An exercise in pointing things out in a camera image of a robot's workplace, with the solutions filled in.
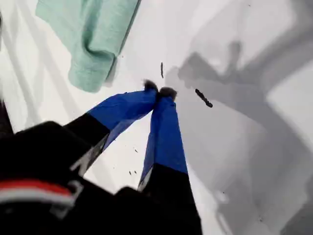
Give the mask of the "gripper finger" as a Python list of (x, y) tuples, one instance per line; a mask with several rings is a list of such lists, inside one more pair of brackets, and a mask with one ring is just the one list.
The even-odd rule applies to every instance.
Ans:
[(201, 235), (201, 218), (191, 190), (176, 95), (169, 87), (161, 88), (157, 94), (138, 189), (150, 203), (149, 212), (159, 234)]
[(145, 80), (143, 90), (113, 95), (66, 124), (66, 129), (90, 146), (70, 169), (84, 175), (122, 132), (154, 108), (157, 96), (157, 85)]

